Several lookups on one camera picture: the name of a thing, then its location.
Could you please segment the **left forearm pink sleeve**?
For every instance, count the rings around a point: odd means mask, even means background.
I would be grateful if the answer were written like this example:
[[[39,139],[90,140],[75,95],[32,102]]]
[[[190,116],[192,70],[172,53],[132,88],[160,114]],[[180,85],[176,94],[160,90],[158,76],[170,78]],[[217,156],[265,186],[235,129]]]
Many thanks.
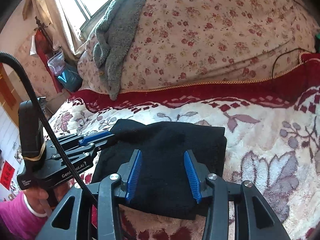
[[[1,202],[1,239],[35,239],[47,221],[36,212],[21,191],[15,199]]]

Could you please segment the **person's left hand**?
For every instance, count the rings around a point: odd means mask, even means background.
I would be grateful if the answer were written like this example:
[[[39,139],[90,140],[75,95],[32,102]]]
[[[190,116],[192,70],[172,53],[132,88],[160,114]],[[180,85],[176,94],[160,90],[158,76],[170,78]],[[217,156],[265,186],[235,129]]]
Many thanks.
[[[65,182],[59,185],[54,189],[55,198],[58,202],[65,196],[69,191],[70,185],[69,182]],[[23,193],[26,197],[26,200],[29,206],[39,214],[46,214],[46,210],[50,208],[49,205],[45,204],[44,201],[47,201],[49,195],[48,192],[39,187],[32,187],[26,190],[23,190]]]

